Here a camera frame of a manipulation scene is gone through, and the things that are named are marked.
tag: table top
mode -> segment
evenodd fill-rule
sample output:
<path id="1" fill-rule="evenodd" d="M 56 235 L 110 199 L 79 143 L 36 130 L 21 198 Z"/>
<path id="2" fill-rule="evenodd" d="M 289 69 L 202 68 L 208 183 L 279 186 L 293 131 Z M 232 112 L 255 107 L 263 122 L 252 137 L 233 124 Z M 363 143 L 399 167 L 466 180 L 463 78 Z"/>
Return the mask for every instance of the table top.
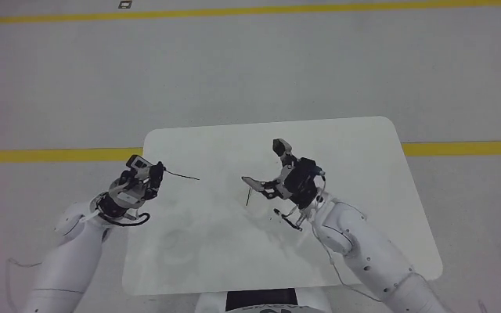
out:
<path id="1" fill-rule="evenodd" d="M 326 191 L 364 212 L 426 279 L 440 276 L 442 261 L 395 126 L 385 117 L 360 117 L 150 132 L 147 160 L 200 180 L 166 174 L 159 196 L 143 206 L 151 220 L 128 231 L 127 293 L 340 284 L 308 223 L 299 232 L 273 214 L 273 208 L 290 210 L 290 201 L 254 192 L 246 206 L 241 176 L 279 175 L 276 138 L 288 141 L 296 157 L 315 160 L 326 172 Z M 341 255 L 335 260 L 346 283 L 359 283 Z"/>

